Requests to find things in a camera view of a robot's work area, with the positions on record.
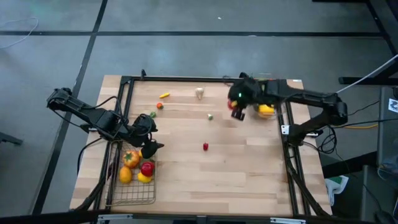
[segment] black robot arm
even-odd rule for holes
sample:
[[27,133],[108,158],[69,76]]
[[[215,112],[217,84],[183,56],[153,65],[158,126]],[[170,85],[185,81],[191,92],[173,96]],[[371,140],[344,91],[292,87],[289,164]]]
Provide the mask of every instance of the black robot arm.
[[228,98],[236,102],[232,117],[243,120],[247,105],[276,105],[286,101],[323,108],[316,117],[303,124],[291,124],[285,131],[289,144],[300,146],[308,133],[328,125],[342,125],[348,120],[347,105],[336,93],[318,93],[289,87],[286,80],[259,81],[241,73],[229,89]]
[[90,128],[95,128],[99,135],[107,140],[124,140],[134,147],[142,146],[142,156],[150,158],[163,144],[152,140],[152,132],[156,132],[154,120],[141,114],[130,126],[128,120],[113,110],[90,106],[72,96],[68,88],[55,89],[47,99],[47,107],[53,111],[60,110],[71,112],[87,124],[80,127],[88,133]]

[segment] wire basket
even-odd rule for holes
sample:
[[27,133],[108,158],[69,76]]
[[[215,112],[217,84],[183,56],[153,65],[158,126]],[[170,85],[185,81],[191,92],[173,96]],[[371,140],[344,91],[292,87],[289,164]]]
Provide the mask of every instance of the wire basket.
[[[120,152],[119,165],[116,171],[116,179],[114,180],[113,194],[111,203],[107,203],[109,195],[109,187],[112,182],[112,175],[106,180],[104,200],[106,206],[123,206],[123,205],[148,205],[152,204],[156,200],[156,168],[152,176],[152,181],[149,183],[142,183],[137,179],[137,174],[140,172],[139,165],[136,168],[131,169],[132,180],[128,184],[122,184],[119,181],[119,170],[124,166],[123,155],[127,151],[137,151],[141,147],[134,147],[127,142],[123,142],[122,149]],[[117,144],[112,144],[111,150],[109,150],[108,164],[111,164],[114,160],[117,151]],[[150,159],[145,159],[146,161],[152,161],[155,163],[156,167],[156,154],[154,154]]]

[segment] gray floor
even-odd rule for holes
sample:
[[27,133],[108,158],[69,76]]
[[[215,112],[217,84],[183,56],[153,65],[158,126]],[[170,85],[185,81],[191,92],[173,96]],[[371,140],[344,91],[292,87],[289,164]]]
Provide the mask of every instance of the gray floor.
[[[100,5],[99,0],[2,0],[0,24],[37,17],[37,30],[92,30]],[[385,5],[379,7],[385,11]],[[396,21],[388,15],[383,19],[389,23],[386,28],[394,30]],[[31,23],[22,22],[0,30],[30,27]],[[364,4],[109,0],[100,30],[377,32],[377,27]],[[18,38],[0,36],[0,46]],[[32,36],[0,50],[0,131],[24,140],[19,147],[0,144],[0,216],[31,212],[61,122],[45,108],[45,100],[52,89],[74,85],[88,39]],[[79,99],[95,104],[104,75],[137,75],[143,68],[148,75],[164,76],[235,77],[245,71],[256,77],[302,79],[307,89],[333,92],[342,88],[338,77],[362,77],[390,57],[380,38],[97,37]],[[379,87],[355,86],[341,97],[354,111],[376,101]],[[314,116],[319,111],[311,108],[310,112]],[[373,106],[349,121],[376,118],[377,106]],[[338,152],[344,159],[376,150],[377,129],[339,129],[337,135]],[[77,128],[68,130],[43,212],[68,210],[76,160],[86,137]]]

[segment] wooden table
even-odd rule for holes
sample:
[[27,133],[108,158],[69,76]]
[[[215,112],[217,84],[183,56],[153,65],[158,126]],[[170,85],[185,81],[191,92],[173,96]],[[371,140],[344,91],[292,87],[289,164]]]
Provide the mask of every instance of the wooden table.
[[[98,103],[118,94],[120,79],[118,75],[104,77]],[[300,80],[288,80],[288,84],[303,88]],[[195,96],[197,87],[205,89],[202,100]],[[277,119],[260,119],[250,110],[243,122],[231,118],[226,106],[228,90],[223,83],[134,83],[130,123],[140,113],[156,111],[156,103],[164,104],[155,118],[159,132],[154,133],[154,138],[165,144],[157,152],[156,201],[151,205],[112,207],[112,212],[292,215]],[[170,96],[160,100],[159,95],[165,92],[170,92]],[[122,107],[126,93],[123,95]],[[113,110],[114,103],[110,101],[103,107]],[[305,105],[292,103],[292,112],[297,124],[310,118]],[[208,121],[207,114],[214,119]],[[96,138],[97,133],[90,133],[88,142]],[[313,139],[306,141],[315,144]],[[206,152],[202,149],[204,142],[209,143]],[[97,184],[105,148],[106,142],[99,141],[86,149],[70,208],[79,206]],[[300,154],[309,191],[331,213],[318,152],[301,146]],[[303,214],[301,194],[297,186],[295,189]]]

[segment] yellow bell pepper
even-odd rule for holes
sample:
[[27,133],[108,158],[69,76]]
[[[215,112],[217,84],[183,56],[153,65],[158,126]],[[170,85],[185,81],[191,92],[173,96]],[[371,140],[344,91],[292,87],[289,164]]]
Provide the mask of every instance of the yellow bell pepper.
[[274,115],[274,108],[267,105],[259,105],[259,116],[262,118],[270,118]]
[[163,98],[168,97],[168,96],[170,96],[170,93],[165,93],[163,95],[160,95],[159,98],[163,99]]
[[144,184],[152,181],[152,177],[146,177],[144,174],[141,174],[141,172],[137,174],[137,178],[139,181],[141,181]]

